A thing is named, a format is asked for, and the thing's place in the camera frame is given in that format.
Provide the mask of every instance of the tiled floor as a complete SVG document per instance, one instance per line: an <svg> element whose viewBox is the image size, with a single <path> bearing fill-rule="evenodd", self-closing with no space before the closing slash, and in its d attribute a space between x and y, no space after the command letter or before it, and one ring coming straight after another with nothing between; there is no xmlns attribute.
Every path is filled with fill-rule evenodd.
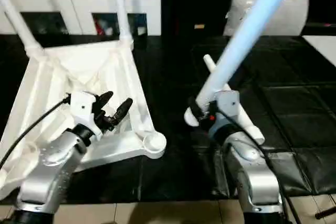
<svg viewBox="0 0 336 224"><path fill-rule="evenodd" d="M336 223L336 215L316 220L314 214L336 206L329 195L296 197L292 202L304 224ZM0 206L0 217L13 208ZM237 200L157 202L104 205L62 205L55 224L240 224L243 213Z"/></svg>

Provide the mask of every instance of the white pole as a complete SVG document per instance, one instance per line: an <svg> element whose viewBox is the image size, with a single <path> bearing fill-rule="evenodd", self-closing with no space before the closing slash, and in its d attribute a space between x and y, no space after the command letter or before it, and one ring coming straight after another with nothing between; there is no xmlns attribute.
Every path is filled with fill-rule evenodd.
<svg viewBox="0 0 336 224"><path fill-rule="evenodd" d="M33 37L21 14L17 11L11 0L0 0L0 3L4 7L8 18L11 20L12 25L14 26L25 48L40 48L39 43Z"/></svg>
<svg viewBox="0 0 336 224"><path fill-rule="evenodd" d="M132 35L130 33L130 25L127 19L127 12L125 8L125 0L115 0L117 3L117 16L120 29L119 39L122 41L132 41Z"/></svg>
<svg viewBox="0 0 336 224"><path fill-rule="evenodd" d="M215 71L210 74L196 102L206 110L207 104L214 99L216 92L223 89L253 45L260 37L263 29L277 10L282 0L256 0L252 9L243 20L234 37L222 53Z"/></svg>

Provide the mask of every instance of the white cabinet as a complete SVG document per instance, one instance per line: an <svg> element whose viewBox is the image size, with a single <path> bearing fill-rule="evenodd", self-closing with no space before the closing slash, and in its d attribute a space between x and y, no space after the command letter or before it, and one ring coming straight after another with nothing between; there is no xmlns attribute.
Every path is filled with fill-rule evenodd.
<svg viewBox="0 0 336 224"><path fill-rule="evenodd" d="M95 13L116 13L116 0L72 0L83 34L97 34L93 15ZM161 34L160 0L125 0L128 14L145 14L148 35Z"/></svg>
<svg viewBox="0 0 336 224"><path fill-rule="evenodd" d="M69 34L97 34L94 14L116 13L116 0L13 0L20 12L58 12ZM161 34L161 0L125 0L128 14L145 15L148 35ZM14 32L0 9L0 33Z"/></svg>

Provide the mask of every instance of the black cable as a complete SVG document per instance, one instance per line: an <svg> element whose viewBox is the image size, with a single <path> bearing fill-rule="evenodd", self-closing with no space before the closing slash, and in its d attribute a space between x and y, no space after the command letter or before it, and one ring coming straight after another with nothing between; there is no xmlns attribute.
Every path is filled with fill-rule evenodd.
<svg viewBox="0 0 336 224"><path fill-rule="evenodd" d="M279 178L275 172L275 169L267 155L267 153L265 152L265 150L262 148L262 146L239 124L237 123L235 120L233 120L232 118L230 118L224 111L220 110L217 106L217 112L222 114L231 124L233 124L235 127L237 127L240 131L242 131L257 147L258 149L260 150L260 152L263 154L264 156L264 159L265 159L265 162L266 164L268 165L268 167L270 168L270 170L274 173L275 177L277 178L277 181L278 181L278 184L279 184L279 188L280 188L280 194L281 194L281 197L282 197L282 203L284 205L284 214L286 216L286 219L288 221L288 214L287 214L287 209L286 209L286 201L288 202L288 205L289 205L289 208L290 210L292 211L293 213L293 217L295 219L295 222L297 224L301 224L301 221L300 221L300 218L298 216L298 213L296 212L295 210L295 207L290 199L290 197L287 195L286 191L285 191L285 188L283 187L282 183L280 183L279 181Z"/></svg>
<svg viewBox="0 0 336 224"><path fill-rule="evenodd" d="M59 106L61 106L63 103L69 103L70 102L70 96L64 98L62 101L57 103L55 106L53 106L50 110L48 110L46 113L44 113L39 119L37 119L31 126L29 126L18 138L15 140L15 142L11 145L11 147L6 152L5 156L0 162L0 170L4 166L6 160L11 155L17 144L31 131L39 122L41 122L45 117L47 117L52 111L57 109Z"/></svg>

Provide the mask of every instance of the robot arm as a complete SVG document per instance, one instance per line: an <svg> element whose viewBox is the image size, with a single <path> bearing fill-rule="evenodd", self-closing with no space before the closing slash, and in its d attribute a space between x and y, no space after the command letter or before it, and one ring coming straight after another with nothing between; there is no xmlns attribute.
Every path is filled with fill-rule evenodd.
<svg viewBox="0 0 336 224"><path fill-rule="evenodd" d="M184 114L187 124L201 127L206 125L205 130L209 136L214 137L221 145L224 143L227 152L225 161L236 181L245 222L284 223L283 207L277 178L266 164L267 157L263 157L255 145L262 144L264 137L240 106L238 92L230 90L227 83L252 49L281 1L256 0L223 51L217 66L213 66L213 62L207 62L212 73ZM227 117L218 111L212 111L213 102ZM241 125L242 131L232 128L228 118Z"/></svg>
<svg viewBox="0 0 336 224"><path fill-rule="evenodd" d="M38 164L21 185L16 211L9 223L52 223L70 178L94 141L112 131L126 116L132 99L126 99L114 116L105 116L102 107L113 93L101 96L86 92L71 94L70 111L75 120L73 129L41 149Z"/></svg>

